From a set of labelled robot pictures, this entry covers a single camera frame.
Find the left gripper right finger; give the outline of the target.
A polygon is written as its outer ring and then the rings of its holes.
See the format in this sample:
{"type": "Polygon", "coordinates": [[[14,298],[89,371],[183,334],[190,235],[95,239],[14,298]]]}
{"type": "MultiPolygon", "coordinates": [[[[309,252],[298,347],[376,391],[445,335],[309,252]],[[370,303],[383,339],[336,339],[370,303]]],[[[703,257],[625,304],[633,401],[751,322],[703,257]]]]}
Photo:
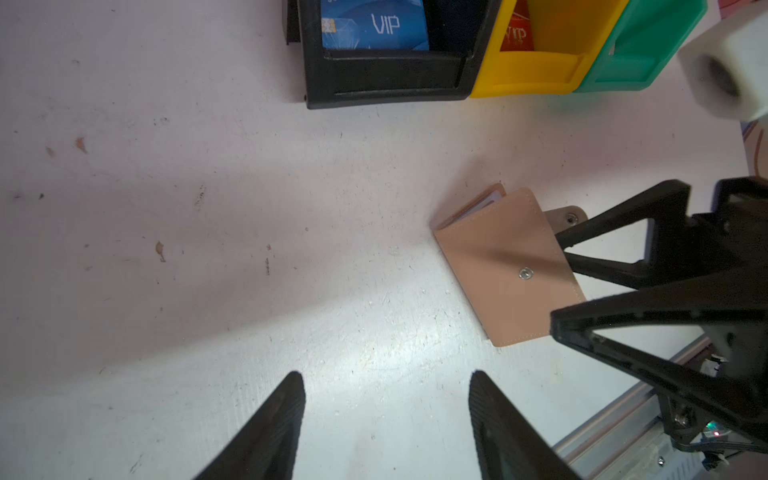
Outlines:
{"type": "Polygon", "coordinates": [[[483,479],[576,479],[483,371],[472,373],[468,397],[483,479]]]}

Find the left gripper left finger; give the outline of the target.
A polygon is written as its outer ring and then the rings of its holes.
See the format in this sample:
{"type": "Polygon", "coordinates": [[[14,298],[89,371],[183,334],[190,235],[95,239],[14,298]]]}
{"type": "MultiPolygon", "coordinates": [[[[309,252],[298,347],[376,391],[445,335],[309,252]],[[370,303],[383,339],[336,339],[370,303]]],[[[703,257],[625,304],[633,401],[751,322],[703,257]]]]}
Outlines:
{"type": "Polygon", "coordinates": [[[290,479],[305,404],[303,377],[292,371],[197,477],[290,479]]]}

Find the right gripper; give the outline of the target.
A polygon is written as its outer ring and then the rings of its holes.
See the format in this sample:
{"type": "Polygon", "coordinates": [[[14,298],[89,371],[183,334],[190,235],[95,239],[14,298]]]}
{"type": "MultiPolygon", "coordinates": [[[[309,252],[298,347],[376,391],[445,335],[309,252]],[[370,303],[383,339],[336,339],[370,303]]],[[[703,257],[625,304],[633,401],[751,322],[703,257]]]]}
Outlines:
{"type": "Polygon", "coordinates": [[[581,286],[638,291],[554,310],[550,334],[764,444],[767,182],[719,181],[704,214],[689,212],[691,193],[664,180],[558,233],[581,286]],[[703,275],[702,287],[654,287],[703,275]],[[715,376],[672,359],[699,335],[725,359],[715,376]]]}

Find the tan leather card holder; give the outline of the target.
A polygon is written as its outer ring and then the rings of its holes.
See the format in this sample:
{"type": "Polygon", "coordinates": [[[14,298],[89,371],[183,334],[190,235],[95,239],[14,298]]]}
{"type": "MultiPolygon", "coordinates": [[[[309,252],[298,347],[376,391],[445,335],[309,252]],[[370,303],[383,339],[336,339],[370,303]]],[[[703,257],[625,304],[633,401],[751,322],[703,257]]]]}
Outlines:
{"type": "Polygon", "coordinates": [[[544,337],[552,311],[584,302],[556,236],[586,219],[579,207],[543,211],[529,188],[496,183],[434,230],[494,346],[544,337]]]}

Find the red card in yellow bin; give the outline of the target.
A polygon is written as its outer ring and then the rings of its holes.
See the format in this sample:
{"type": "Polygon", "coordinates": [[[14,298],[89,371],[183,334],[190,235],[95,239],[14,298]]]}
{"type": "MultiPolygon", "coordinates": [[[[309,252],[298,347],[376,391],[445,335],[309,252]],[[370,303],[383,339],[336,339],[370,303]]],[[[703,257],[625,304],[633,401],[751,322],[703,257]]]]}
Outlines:
{"type": "Polygon", "coordinates": [[[501,52],[534,51],[533,28],[527,0],[517,0],[500,47],[501,52]]]}

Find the blue VIP card in bin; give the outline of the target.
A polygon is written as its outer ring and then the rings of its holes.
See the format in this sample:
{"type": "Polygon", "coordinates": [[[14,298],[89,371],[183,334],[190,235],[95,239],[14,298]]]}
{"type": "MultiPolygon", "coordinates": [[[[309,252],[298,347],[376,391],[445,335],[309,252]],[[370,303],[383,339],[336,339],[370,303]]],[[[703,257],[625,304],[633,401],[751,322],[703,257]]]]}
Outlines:
{"type": "Polygon", "coordinates": [[[325,49],[429,50],[422,1],[323,0],[320,11],[325,49]]]}

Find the green plastic bin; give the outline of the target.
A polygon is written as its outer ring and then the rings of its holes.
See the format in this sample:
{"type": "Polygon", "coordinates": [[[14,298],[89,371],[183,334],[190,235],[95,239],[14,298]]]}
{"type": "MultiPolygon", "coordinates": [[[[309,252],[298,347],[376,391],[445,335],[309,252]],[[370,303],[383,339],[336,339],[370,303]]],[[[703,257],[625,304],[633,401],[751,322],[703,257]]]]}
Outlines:
{"type": "Polygon", "coordinates": [[[705,0],[631,0],[578,93],[650,86],[707,11],[705,0]]]}

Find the yellow plastic bin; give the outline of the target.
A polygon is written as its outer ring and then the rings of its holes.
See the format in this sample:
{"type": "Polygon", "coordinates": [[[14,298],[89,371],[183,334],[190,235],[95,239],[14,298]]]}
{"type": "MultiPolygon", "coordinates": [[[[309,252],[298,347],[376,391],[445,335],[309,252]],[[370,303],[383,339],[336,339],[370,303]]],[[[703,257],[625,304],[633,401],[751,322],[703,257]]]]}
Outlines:
{"type": "Polygon", "coordinates": [[[574,92],[627,7],[626,1],[530,1],[531,51],[503,51],[516,7],[500,3],[473,98],[574,92]]]}

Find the black plastic bin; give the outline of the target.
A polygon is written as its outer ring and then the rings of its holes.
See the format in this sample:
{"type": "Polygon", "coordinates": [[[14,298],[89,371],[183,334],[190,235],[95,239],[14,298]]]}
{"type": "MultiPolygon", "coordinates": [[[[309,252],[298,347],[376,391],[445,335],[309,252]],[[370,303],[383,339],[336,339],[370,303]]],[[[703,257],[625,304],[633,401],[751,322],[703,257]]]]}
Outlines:
{"type": "Polygon", "coordinates": [[[409,101],[463,100],[475,85],[498,1],[422,1],[428,51],[328,50],[321,1],[284,1],[287,43],[302,46],[310,109],[409,101]]]}

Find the aluminium front rail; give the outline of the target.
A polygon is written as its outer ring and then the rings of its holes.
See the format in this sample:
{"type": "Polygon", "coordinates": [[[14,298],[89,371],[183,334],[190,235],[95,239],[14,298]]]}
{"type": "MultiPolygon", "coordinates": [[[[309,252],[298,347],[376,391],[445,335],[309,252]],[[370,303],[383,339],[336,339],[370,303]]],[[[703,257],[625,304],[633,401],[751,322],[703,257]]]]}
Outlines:
{"type": "Polygon", "coordinates": [[[553,450],[582,479],[693,479],[703,456],[673,448],[656,392],[638,383],[553,450]]]}

